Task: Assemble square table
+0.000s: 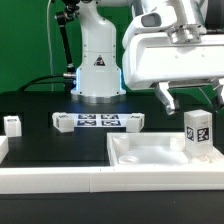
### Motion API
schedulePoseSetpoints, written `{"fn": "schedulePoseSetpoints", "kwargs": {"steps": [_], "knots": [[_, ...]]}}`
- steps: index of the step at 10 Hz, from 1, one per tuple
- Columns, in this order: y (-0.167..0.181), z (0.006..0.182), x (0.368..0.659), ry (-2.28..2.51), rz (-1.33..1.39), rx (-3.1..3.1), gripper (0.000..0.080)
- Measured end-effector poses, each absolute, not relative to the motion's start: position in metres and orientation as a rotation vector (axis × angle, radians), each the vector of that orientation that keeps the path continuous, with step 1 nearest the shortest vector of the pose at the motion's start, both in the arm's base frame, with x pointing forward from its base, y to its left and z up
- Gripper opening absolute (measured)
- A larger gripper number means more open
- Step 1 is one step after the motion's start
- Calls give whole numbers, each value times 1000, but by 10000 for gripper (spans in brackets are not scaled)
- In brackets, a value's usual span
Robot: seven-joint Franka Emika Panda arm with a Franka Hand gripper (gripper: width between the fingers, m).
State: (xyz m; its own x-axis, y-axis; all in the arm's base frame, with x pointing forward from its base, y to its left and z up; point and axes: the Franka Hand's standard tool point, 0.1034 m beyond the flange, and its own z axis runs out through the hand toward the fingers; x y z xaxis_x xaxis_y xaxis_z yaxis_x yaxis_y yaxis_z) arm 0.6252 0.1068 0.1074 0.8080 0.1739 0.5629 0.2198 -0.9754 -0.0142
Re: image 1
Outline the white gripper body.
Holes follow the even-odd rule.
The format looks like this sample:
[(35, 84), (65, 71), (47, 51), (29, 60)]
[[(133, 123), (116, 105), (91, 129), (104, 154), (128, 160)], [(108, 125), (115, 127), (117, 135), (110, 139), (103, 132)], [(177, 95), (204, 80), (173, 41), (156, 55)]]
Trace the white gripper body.
[(166, 33), (132, 38), (122, 59), (125, 84), (132, 90), (153, 83), (224, 77), (224, 35), (205, 35), (201, 43), (172, 44)]

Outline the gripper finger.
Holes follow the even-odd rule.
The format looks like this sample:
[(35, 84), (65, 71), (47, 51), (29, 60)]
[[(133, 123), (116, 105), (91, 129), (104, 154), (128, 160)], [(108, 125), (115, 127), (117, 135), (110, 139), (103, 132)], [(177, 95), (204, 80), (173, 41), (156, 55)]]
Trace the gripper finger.
[(216, 93), (212, 103), (216, 110), (224, 107), (224, 78), (215, 78), (211, 81), (212, 89)]
[(156, 84), (155, 95), (165, 106), (168, 115), (176, 114), (179, 111), (179, 102), (169, 93), (169, 84), (167, 82)]

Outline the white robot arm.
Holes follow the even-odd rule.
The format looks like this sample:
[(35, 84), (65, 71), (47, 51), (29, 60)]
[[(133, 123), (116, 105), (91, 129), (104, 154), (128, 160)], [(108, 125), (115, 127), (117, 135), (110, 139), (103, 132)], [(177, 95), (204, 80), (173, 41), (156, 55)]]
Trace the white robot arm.
[[(224, 34), (205, 26), (209, 0), (81, 0), (82, 64), (74, 93), (90, 102), (108, 102), (132, 90), (153, 89), (173, 114), (179, 108), (171, 88), (210, 85), (224, 107)], [(116, 28), (99, 6), (128, 6), (133, 19), (122, 40), (122, 67), (116, 67)]]

